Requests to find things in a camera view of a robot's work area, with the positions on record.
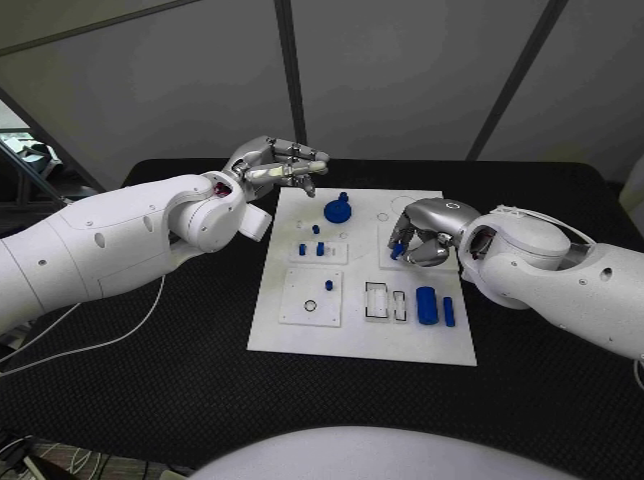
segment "silver robot hand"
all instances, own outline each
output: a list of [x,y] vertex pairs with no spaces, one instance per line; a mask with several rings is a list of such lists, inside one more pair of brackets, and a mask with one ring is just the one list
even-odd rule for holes
[[309,173],[323,175],[328,161],[328,155],[305,145],[258,137],[237,148],[222,172],[241,185],[247,202],[258,199],[273,185],[299,187],[313,197]]
[[[443,198],[417,200],[404,207],[388,239],[388,248],[401,252],[404,260],[421,267],[440,265],[447,247],[459,246],[467,224],[480,216],[466,204]],[[408,250],[417,234],[423,244]]]

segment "robotic hand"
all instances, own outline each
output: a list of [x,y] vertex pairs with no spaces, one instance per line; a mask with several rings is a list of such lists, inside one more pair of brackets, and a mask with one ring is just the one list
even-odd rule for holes
[[[587,244],[571,244],[558,225]],[[413,234],[424,242],[408,249]],[[499,206],[488,215],[460,202],[404,208],[388,248],[398,261],[434,266],[457,250],[462,278],[495,303],[532,308],[606,350],[644,362],[644,254],[596,244],[554,218]]]
[[[0,240],[0,335],[74,303],[133,290],[237,231],[258,241],[270,215],[247,202],[273,184],[313,196],[309,173],[328,155],[258,137],[235,150],[221,172],[182,175],[88,197],[23,232]],[[179,240],[169,241],[169,232]]]

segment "black cloth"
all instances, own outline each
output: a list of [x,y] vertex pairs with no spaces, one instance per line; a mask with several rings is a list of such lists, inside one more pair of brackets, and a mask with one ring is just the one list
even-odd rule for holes
[[[218,170],[224,160],[149,160],[127,184]],[[596,171],[578,164],[333,160],[319,187],[443,190],[564,220],[597,241],[644,240]],[[257,202],[274,213],[277,192]],[[644,393],[630,361],[495,305],[463,283],[476,368],[245,350],[268,235],[237,235],[168,275],[150,320],[120,344],[0,381],[0,424],[49,440],[196,467],[299,429],[372,425],[447,435],[584,478],[644,479]],[[77,309],[10,363],[110,339],[157,283]],[[61,312],[36,322],[32,334]]]

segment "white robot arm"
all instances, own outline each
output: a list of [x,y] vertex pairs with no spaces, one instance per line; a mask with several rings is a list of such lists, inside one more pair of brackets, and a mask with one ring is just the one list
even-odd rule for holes
[[[580,234],[571,244],[553,223]],[[408,250],[413,234],[423,245]],[[499,305],[532,308],[560,329],[644,362],[644,254],[591,239],[551,217],[498,207],[480,216],[440,198],[407,205],[388,248],[398,261],[440,264],[457,249],[462,278]]]
[[0,240],[0,335],[65,305],[145,285],[217,252],[237,231],[258,241],[270,215],[247,202],[273,184],[313,196],[307,174],[325,173],[328,160],[296,143],[260,137],[237,149],[222,172],[88,197]]

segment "metal pole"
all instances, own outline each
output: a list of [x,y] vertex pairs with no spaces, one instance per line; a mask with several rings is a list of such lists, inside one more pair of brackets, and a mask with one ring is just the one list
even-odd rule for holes
[[23,177],[29,179],[29,181],[35,184],[36,188],[45,193],[45,195],[51,198],[52,202],[58,204],[58,206],[65,206],[68,201],[61,195],[58,195],[57,190],[49,185],[49,183],[44,180],[39,174],[35,172],[32,167],[25,163],[18,154],[8,148],[8,145],[3,143],[3,140],[0,138],[0,150],[3,156],[6,157],[8,161],[22,173]]

